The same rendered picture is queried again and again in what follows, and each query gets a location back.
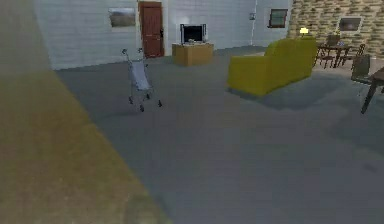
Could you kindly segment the wooden television cabinet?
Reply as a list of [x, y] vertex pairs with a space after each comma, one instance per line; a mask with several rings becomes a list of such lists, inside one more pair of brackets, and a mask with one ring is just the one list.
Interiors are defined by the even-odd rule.
[[182, 66], [208, 64], [213, 58], [214, 45], [203, 44], [173, 44], [173, 62]]

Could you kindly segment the grey baby stroller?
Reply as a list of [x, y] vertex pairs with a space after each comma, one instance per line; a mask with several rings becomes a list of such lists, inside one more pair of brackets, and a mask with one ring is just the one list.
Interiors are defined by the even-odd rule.
[[130, 82], [130, 94], [128, 101], [131, 105], [138, 105], [141, 112], [145, 111], [144, 102], [154, 99], [158, 107], [162, 107], [163, 103], [159, 97], [155, 97], [155, 89], [152, 80], [147, 75], [149, 64], [146, 62], [147, 57], [144, 50], [139, 48], [137, 52], [140, 54], [138, 59], [131, 60], [128, 50], [123, 48], [121, 53], [126, 57], [128, 63], [128, 75]]

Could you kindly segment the black television set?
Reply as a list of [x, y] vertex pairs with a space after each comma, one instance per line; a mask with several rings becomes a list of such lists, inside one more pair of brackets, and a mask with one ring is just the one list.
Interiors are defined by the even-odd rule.
[[204, 42], [206, 34], [205, 24], [181, 24], [180, 25], [181, 42], [186, 43], [190, 39], [196, 42]]

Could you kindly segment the yellow sofa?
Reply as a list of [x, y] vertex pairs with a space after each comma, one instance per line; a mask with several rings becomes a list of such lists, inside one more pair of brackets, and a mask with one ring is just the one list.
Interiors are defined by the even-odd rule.
[[260, 56], [232, 56], [227, 85], [231, 90], [264, 96], [311, 76], [317, 53], [313, 37], [284, 38]]

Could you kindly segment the brown wooden room door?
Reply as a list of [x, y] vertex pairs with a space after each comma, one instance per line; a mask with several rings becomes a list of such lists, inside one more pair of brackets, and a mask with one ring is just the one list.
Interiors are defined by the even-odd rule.
[[162, 4], [160, 2], [139, 1], [139, 15], [144, 54], [147, 58], [164, 55]]

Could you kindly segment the white framed landscape picture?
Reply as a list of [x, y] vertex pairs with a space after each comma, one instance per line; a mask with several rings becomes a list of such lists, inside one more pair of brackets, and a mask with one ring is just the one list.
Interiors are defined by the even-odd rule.
[[136, 24], [134, 8], [110, 8], [108, 12], [112, 27], [129, 27]]

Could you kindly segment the dark framed window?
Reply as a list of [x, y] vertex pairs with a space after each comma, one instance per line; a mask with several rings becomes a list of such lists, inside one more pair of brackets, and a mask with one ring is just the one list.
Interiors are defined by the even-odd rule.
[[287, 9], [272, 9], [270, 11], [269, 28], [284, 28], [286, 23]]

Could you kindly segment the dark wooden dining table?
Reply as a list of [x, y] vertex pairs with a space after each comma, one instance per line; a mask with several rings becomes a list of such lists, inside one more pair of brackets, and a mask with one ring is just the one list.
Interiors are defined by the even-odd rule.
[[318, 44], [317, 45], [317, 52], [316, 52], [316, 57], [314, 60], [314, 65], [316, 65], [317, 62], [319, 62], [318, 55], [322, 49], [329, 49], [331, 53], [334, 55], [334, 60], [332, 65], [330, 65], [331, 68], [336, 68], [339, 61], [340, 57], [344, 56], [345, 54], [348, 54], [351, 47], [348, 45], [336, 45], [336, 46], [328, 46], [326, 44]]

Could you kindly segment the grey green chair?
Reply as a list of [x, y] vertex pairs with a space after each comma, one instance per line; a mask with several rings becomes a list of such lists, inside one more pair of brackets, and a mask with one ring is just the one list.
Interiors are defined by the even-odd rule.
[[370, 69], [370, 55], [364, 54], [357, 56], [353, 61], [351, 80], [363, 84], [370, 84], [371, 79], [369, 76]]

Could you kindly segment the white framed dark picture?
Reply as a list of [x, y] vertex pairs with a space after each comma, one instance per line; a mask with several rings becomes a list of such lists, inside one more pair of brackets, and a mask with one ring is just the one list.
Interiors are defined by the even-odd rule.
[[341, 33], [358, 33], [362, 22], [362, 16], [342, 16], [338, 21], [338, 30]]

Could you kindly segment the dark brown side table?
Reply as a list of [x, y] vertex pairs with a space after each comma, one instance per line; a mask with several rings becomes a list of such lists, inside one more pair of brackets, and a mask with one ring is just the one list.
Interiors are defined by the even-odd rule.
[[376, 71], [375, 73], [373, 73], [371, 76], [370, 76], [370, 80], [371, 80], [371, 84], [370, 84], [370, 88], [369, 88], [369, 91], [367, 93], [367, 96], [365, 98], [365, 101], [364, 101], [364, 104], [361, 108], [361, 113], [364, 114], [367, 109], [368, 109], [368, 106], [376, 92], [376, 89], [379, 87], [379, 86], [384, 86], [384, 67], [380, 68], [378, 71]]

